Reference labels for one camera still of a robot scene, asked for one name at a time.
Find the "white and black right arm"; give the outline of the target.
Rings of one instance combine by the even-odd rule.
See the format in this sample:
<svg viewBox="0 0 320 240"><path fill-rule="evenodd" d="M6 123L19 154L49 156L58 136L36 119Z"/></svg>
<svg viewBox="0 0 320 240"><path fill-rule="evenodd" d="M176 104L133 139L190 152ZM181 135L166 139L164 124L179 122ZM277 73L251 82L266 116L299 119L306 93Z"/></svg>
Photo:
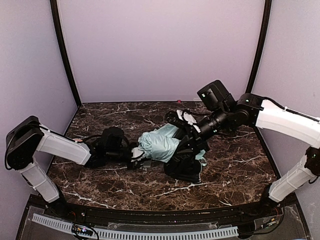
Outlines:
<svg viewBox="0 0 320 240"><path fill-rule="evenodd" d="M272 130L307 143L301 160L284 176L266 188L263 201L279 203L303 184L320 175L320 119L287 108L275 100L252 93L235 100L220 80L215 80L197 92L211 113L199 122L188 110L178 110L178 119L191 134L188 142L197 149L224 129L241 125Z"/></svg>

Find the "mint and black folding umbrella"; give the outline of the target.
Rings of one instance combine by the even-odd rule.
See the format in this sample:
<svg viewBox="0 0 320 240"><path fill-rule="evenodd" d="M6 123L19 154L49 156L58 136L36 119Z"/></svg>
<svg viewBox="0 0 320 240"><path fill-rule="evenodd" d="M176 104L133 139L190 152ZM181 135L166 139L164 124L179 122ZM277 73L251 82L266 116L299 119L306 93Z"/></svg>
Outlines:
<svg viewBox="0 0 320 240"><path fill-rule="evenodd" d="M204 158L206 151L194 151L190 146L180 146L186 134L172 124L150 132L144 132L138 138L138 149L142 157L163 162L164 173L169 177L199 184L202 168L207 165Z"/></svg>

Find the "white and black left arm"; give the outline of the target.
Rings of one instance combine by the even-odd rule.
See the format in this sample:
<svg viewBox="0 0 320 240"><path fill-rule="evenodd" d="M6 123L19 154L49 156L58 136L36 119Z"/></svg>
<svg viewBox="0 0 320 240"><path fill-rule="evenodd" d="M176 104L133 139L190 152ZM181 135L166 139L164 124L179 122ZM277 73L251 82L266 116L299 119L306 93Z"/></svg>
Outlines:
<svg viewBox="0 0 320 240"><path fill-rule="evenodd" d="M127 169L132 170L147 160L138 144L129 142L118 127L77 140L43 126L38 117L31 115L7 134L4 165L7 170L18 171L49 204L63 200L64 196L36 162L35 152L48 153L90 169L108 163L125 163Z"/></svg>

